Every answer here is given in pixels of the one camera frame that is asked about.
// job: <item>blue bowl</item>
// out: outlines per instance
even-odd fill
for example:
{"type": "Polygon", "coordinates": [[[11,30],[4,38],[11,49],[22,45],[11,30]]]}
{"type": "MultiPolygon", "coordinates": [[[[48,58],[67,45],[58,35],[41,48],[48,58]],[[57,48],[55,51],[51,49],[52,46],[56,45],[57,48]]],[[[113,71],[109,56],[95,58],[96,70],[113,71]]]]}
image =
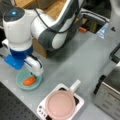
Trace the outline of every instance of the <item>blue bowl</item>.
{"type": "Polygon", "coordinates": [[[42,80],[42,75],[36,77],[36,82],[30,86],[25,86],[23,84],[23,81],[27,79],[28,77],[32,76],[31,73],[27,69],[22,69],[16,77],[16,84],[23,90],[34,90],[36,89],[42,80]]]}

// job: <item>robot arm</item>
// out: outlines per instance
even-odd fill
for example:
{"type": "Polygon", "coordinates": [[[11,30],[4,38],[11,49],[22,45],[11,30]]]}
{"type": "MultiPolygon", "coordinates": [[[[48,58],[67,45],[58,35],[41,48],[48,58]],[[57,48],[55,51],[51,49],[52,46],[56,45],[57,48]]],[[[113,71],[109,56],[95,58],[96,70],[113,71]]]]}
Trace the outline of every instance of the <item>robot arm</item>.
{"type": "Polygon", "coordinates": [[[15,69],[20,69],[25,64],[34,75],[42,74],[41,61],[31,56],[33,37],[38,39],[47,50],[60,48],[65,42],[67,32],[74,23],[83,1],[67,0],[56,21],[40,9],[14,8],[5,13],[3,25],[7,39],[3,41],[3,45],[7,46],[10,52],[5,61],[15,69]]]}
{"type": "Polygon", "coordinates": [[[112,40],[114,43],[120,43],[120,0],[110,0],[112,11],[110,23],[106,31],[106,39],[112,40]]]}

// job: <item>gray table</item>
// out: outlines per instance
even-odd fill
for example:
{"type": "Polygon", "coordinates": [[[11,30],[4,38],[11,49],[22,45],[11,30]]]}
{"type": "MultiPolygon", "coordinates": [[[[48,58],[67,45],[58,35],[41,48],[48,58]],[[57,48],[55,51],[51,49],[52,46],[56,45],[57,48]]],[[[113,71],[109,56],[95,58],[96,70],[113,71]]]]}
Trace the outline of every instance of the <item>gray table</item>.
{"type": "Polygon", "coordinates": [[[0,80],[36,115],[38,104],[59,83],[70,87],[76,79],[82,81],[77,90],[85,100],[85,105],[75,116],[74,120],[113,120],[110,116],[94,105],[93,91],[102,74],[108,75],[115,67],[109,60],[109,54],[115,44],[109,40],[103,40],[90,32],[77,32],[67,44],[56,52],[51,52],[48,59],[38,56],[44,66],[44,74],[41,85],[34,91],[23,91],[16,85],[14,70],[0,58],[0,80]]]}

